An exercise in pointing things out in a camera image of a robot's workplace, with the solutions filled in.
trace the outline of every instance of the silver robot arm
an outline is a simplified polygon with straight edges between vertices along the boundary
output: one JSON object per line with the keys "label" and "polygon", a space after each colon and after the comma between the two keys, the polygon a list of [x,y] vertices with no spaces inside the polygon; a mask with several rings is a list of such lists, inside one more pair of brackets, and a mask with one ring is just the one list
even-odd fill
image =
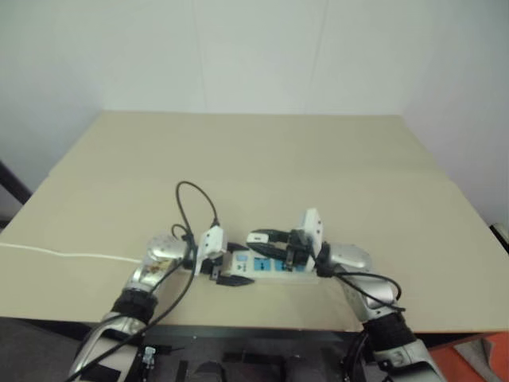
{"label": "silver robot arm", "polygon": [[[317,262],[324,269],[324,277],[340,272],[364,272],[376,275],[370,256],[354,245],[324,243]],[[348,281],[384,302],[385,306],[341,282],[348,304],[362,322],[378,366],[394,382],[446,381],[429,355],[424,343],[406,325],[389,282],[365,276],[348,276]]]}
{"label": "silver robot arm", "polygon": [[[297,228],[290,232],[253,231],[248,236],[247,246],[266,257],[285,261],[287,271],[298,264],[306,265],[306,270],[310,271],[309,261],[313,261],[319,277],[333,277],[343,272],[376,275],[371,257],[365,251],[354,245],[328,244],[323,237],[324,225],[318,211],[308,209]],[[286,243],[286,249],[272,244],[281,241]],[[406,326],[388,281],[360,275],[339,280],[348,304],[363,324],[376,362],[391,380],[446,381],[424,343]],[[375,299],[358,292],[349,283]]]}
{"label": "silver robot arm", "polygon": [[[149,242],[145,258],[128,279],[111,311],[82,342],[69,376],[149,323],[157,305],[159,285],[188,253],[188,244],[172,236],[156,236]],[[141,354],[141,346],[142,339],[123,346],[76,381],[138,380],[136,376],[143,371],[141,363],[149,368],[153,362],[153,349],[147,348]]]}

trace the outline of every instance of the white wall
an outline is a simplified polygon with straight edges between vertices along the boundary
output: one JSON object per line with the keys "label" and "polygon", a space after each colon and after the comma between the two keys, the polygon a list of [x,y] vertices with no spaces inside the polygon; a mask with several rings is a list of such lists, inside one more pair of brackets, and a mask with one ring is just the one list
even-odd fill
{"label": "white wall", "polygon": [[35,188],[104,108],[404,114],[500,220],[508,3],[4,0],[0,158]]}

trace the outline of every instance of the white cable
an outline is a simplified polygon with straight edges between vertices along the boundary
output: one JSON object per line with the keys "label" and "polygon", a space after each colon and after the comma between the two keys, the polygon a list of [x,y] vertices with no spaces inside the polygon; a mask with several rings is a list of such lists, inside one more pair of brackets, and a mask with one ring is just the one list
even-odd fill
{"label": "white cable", "polygon": [[0,247],[27,249],[29,251],[43,252],[43,253],[48,253],[50,255],[59,256],[59,257],[95,257],[98,259],[127,261],[129,263],[136,263],[136,264],[139,264],[141,262],[141,260],[129,259],[127,257],[120,257],[120,256],[113,256],[113,255],[101,255],[99,253],[64,253],[64,252],[59,252],[59,251],[52,251],[51,249],[47,249],[47,248],[31,247],[29,245],[22,245],[22,244],[11,244],[11,243],[0,242]]}

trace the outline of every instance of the beige tabletop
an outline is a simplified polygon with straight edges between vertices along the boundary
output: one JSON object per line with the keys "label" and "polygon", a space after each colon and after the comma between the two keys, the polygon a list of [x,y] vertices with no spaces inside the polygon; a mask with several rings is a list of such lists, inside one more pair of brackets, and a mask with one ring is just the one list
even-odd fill
{"label": "beige tabletop", "polygon": [[[240,243],[318,208],[328,242],[358,245],[401,283],[415,331],[507,329],[507,254],[399,117],[105,112],[0,240],[140,259],[152,236],[181,222],[183,179],[203,186]],[[184,203],[195,232],[205,230],[208,205],[192,191]],[[8,248],[0,257],[0,316],[20,318],[96,322],[135,267]],[[167,283],[160,308],[184,277]],[[200,276],[164,322],[359,328],[331,279],[231,288]]]}

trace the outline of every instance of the blue outlet label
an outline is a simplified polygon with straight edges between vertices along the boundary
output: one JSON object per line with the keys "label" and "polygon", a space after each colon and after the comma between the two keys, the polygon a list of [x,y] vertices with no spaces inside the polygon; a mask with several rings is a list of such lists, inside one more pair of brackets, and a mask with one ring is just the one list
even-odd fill
{"label": "blue outlet label", "polygon": [[285,264],[281,260],[274,260],[274,269],[278,272],[285,270]]}
{"label": "blue outlet label", "polygon": [[270,259],[254,258],[255,271],[270,271]]}

